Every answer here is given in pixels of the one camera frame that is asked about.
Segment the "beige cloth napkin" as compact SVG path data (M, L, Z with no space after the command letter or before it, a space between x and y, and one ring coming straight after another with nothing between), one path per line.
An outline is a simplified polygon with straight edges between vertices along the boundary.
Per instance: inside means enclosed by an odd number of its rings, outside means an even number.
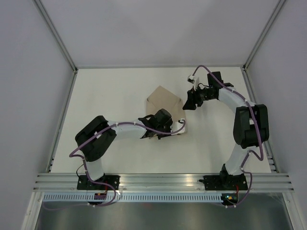
M165 109L171 114L173 122L180 119L187 121L185 111L182 107L182 99L162 86L158 86L146 99L147 115L154 115L160 109Z

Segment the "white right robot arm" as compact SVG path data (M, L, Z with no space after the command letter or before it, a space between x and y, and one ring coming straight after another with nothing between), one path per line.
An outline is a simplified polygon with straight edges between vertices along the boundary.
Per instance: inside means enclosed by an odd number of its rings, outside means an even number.
M244 166L253 154L259 161L264 160L262 144L269 138L268 109L264 104L255 104L241 95L231 83L225 83L220 72L207 75L208 85L199 82L192 74L188 82L193 87L187 92L183 110L196 110L203 102L218 100L234 113L233 137L235 146L229 160L223 164L218 176L204 176L201 182L207 190L246 190Z

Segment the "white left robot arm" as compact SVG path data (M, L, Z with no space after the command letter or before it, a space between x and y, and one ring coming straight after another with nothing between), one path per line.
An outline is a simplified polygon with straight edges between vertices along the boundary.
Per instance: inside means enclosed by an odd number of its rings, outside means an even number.
M111 144L121 139L144 139L157 136L158 139L168 137L180 132L181 123L174 122L171 114L160 109L154 115L137 118L130 122L114 122L99 115L87 124L75 136L78 148L70 154L72 157L77 151L85 161L88 184L95 190L101 189L105 184L101 158Z

